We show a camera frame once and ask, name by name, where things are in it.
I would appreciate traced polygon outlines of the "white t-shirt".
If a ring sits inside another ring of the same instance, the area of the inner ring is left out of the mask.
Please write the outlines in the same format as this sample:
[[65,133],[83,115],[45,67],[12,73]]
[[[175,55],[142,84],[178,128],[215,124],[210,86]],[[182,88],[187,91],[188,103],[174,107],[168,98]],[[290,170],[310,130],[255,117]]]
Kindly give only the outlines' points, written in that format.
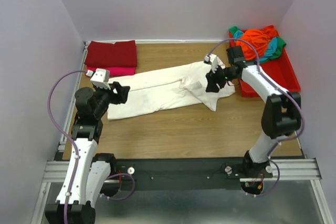
[[225,85],[218,93],[205,92],[205,75],[210,69],[210,65],[199,61],[133,76],[111,78],[109,83],[119,82],[122,86],[129,86],[130,91],[125,104],[109,105],[107,119],[113,121],[132,118],[199,103],[215,112],[217,100],[234,94],[235,88]]

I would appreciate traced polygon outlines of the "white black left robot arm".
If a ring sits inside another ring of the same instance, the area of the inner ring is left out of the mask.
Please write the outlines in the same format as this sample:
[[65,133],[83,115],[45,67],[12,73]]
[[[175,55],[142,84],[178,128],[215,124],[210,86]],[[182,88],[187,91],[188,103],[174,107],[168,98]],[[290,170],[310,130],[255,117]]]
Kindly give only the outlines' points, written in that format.
[[96,152],[103,128],[101,119],[109,105],[125,104],[129,91],[129,86],[118,82],[76,91],[70,162],[56,202],[45,208],[49,223],[95,222],[95,204],[104,181],[122,176],[113,154]]

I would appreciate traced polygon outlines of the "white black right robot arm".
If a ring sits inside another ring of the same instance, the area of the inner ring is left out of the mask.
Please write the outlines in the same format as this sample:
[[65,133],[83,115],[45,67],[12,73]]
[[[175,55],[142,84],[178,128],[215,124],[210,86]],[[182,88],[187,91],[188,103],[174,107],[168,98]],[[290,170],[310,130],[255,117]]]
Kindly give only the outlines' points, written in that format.
[[261,117],[262,132],[256,144],[243,157],[240,171],[252,178],[269,165],[274,149],[303,126],[301,96],[276,83],[258,65],[247,60],[240,46],[227,50],[229,67],[222,68],[217,56],[208,54],[204,63],[210,65],[205,75],[207,93],[218,93],[232,80],[242,80],[250,85],[265,103]]

